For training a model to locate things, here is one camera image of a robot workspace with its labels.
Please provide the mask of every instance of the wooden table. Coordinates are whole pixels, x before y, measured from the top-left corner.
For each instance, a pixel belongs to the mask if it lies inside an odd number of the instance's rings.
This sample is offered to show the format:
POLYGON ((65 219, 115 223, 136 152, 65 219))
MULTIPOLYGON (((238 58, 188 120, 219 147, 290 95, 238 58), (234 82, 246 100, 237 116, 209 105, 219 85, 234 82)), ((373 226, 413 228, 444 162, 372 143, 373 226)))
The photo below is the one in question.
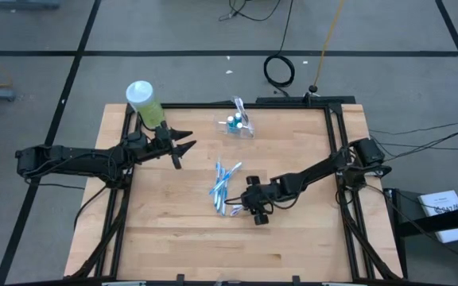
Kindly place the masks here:
MULTIPOLYGON (((124 111, 125 105, 106 105, 96 148, 119 142, 124 111)), ((118 279, 175 280, 183 273, 186 280, 291 281, 293 275, 302 281, 351 280, 334 176, 310 185, 295 207, 276 210, 264 226, 256 226, 250 214, 219 216, 208 195, 218 157, 226 168, 243 162, 229 183, 228 197, 245 190, 246 176, 257 175, 267 182, 325 159, 329 144, 324 112, 248 110, 256 129, 254 140, 215 131, 215 118, 225 118, 230 112, 165 111, 174 129, 193 131, 184 141, 195 139, 197 144, 183 157, 181 170, 174 169, 169 157, 136 166, 118 279)), ((343 114, 349 141, 368 137, 362 106, 343 105, 343 114)), ((368 183, 381 187, 375 178, 368 183)), ((100 180, 89 179, 83 202, 102 186, 100 180)), ((80 216, 65 275, 75 272, 99 242, 108 193, 80 216)), ((401 276, 382 195, 367 188, 360 191, 360 198, 370 243, 401 276)), ((360 275, 365 276, 361 249, 355 244, 360 275)), ((111 262, 112 247, 107 249, 106 265, 111 262)))

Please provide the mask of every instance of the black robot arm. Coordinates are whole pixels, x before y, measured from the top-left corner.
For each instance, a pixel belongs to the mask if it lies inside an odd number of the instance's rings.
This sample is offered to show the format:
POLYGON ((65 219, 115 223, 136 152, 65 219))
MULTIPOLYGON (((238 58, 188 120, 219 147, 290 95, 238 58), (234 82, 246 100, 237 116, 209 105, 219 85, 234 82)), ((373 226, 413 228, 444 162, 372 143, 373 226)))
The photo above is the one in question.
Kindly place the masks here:
POLYGON ((353 141, 347 148, 340 149, 312 167, 302 172, 276 176, 271 178, 269 184, 261 184, 257 176, 247 177, 249 186, 239 199, 243 207, 254 215, 256 225, 266 224, 267 215, 273 213, 274 207, 292 207, 307 186, 326 176, 338 173, 343 186, 351 190, 359 190, 365 186, 364 176, 368 172, 383 177, 391 171, 391 167, 382 165, 383 160, 384 154, 374 140, 365 138, 353 141), (290 200, 294 202, 289 207, 276 204, 290 200))
POLYGON ((155 130, 155 138, 149 139, 141 130, 130 133, 109 149, 70 148, 61 145, 38 145, 17 151, 17 173, 26 180, 60 173, 78 176, 94 176, 108 187, 119 187, 123 181, 123 170, 164 155, 171 155, 174 167, 181 168, 179 158, 196 142, 175 145, 174 141, 192 134, 176 131, 161 123, 155 130))

